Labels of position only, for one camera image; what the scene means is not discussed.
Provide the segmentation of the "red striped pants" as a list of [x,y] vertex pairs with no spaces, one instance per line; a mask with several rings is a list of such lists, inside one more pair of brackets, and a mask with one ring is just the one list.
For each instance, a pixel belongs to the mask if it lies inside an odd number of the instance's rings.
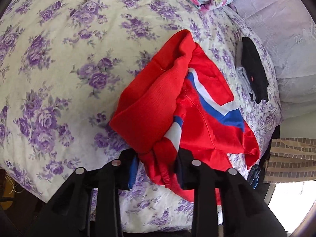
[[225,78],[188,30],[174,34],[124,89],[110,127],[152,182],[189,202],[193,191],[174,173],[179,149],[220,171],[231,168],[231,153],[243,154],[248,167],[260,155]]

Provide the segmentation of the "blue denim jeans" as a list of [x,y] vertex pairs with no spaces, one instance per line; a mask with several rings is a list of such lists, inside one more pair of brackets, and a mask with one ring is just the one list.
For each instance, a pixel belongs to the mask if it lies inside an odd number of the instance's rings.
[[250,172],[247,177],[247,182],[250,184],[250,186],[255,189],[258,185],[258,181],[260,178],[261,168],[258,164],[254,164],[252,168],[250,169]]

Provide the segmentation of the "beige checkered cloth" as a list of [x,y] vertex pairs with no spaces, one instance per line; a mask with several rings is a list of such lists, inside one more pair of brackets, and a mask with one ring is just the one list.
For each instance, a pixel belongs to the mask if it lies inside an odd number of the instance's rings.
[[265,183],[315,181],[315,139],[273,139],[265,163]]

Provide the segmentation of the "folded grey garment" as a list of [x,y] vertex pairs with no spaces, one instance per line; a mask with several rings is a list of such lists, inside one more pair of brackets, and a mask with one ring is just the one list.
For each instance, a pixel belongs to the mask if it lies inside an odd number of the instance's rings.
[[255,93],[251,88],[250,81],[247,77],[246,69],[242,66],[242,53],[243,53],[243,43],[240,40],[237,44],[236,49],[236,64],[235,69],[238,77],[240,78],[243,87],[246,89],[248,95],[250,95],[250,100],[253,102],[256,99]]

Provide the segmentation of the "folded black garment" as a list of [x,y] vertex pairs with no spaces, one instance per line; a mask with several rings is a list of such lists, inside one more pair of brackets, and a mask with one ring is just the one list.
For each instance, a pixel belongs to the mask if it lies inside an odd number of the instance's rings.
[[249,37],[242,38],[242,45],[241,64],[254,92],[254,100],[257,104],[262,100],[268,102],[268,79],[257,48]]

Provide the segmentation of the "purple floral bedspread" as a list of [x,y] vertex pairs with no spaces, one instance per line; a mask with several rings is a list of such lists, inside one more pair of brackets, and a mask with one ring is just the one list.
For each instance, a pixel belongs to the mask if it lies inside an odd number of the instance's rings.
[[[12,0],[1,18],[1,167],[49,201],[78,166],[100,168],[127,145],[109,127],[120,93],[177,31],[189,30],[219,68],[260,150],[281,122],[272,60],[229,7],[188,0]],[[249,37],[268,79],[250,100],[235,69]]]

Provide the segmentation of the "white lace pillow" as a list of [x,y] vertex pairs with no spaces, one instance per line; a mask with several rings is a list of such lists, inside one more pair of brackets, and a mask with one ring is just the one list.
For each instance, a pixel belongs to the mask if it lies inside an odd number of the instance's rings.
[[233,0],[270,55],[284,118],[315,112],[315,22],[301,0]]

